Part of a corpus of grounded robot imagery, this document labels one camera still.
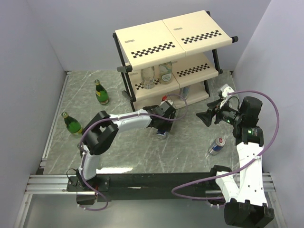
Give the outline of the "silver blue energy drink can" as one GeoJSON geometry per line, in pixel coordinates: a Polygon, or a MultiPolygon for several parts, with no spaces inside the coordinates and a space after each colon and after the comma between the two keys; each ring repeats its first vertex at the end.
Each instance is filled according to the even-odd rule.
{"type": "Polygon", "coordinates": [[[185,86],[183,88],[180,88],[179,95],[181,97],[183,97],[184,99],[187,99],[189,91],[190,91],[190,85],[189,86],[185,86]]]}

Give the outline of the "clear Chang soda water bottle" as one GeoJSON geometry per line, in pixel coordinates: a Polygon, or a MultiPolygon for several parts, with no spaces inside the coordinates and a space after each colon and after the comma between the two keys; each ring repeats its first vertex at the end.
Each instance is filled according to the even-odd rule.
{"type": "Polygon", "coordinates": [[[154,67],[148,67],[141,70],[141,84],[145,89],[152,89],[154,84],[155,69],[154,67]]]}

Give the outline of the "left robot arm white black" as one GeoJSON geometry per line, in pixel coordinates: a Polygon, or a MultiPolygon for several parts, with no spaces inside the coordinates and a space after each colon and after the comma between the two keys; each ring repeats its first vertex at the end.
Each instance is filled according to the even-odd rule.
{"type": "Polygon", "coordinates": [[[168,101],[127,114],[109,115],[100,111],[85,127],[78,144],[81,156],[85,156],[76,171],[79,187],[85,191],[94,187],[100,157],[110,148],[117,134],[149,127],[168,132],[175,113],[176,109],[168,101]]]}

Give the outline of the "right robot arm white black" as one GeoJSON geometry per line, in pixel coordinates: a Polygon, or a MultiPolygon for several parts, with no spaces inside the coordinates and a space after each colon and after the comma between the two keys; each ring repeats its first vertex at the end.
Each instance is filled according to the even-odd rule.
{"type": "Polygon", "coordinates": [[[223,99],[209,103],[205,112],[196,116],[206,126],[224,121],[233,126],[233,136],[239,157],[239,184],[234,180],[231,171],[224,166],[214,166],[215,174],[209,177],[209,186],[221,189],[226,201],[224,207],[225,223],[240,228],[264,228],[275,217],[274,210],[267,204],[263,187],[262,156],[264,134],[257,126],[262,102],[246,96],[240,108],[234,110],[229,101],[221,104],[223,99]]]}

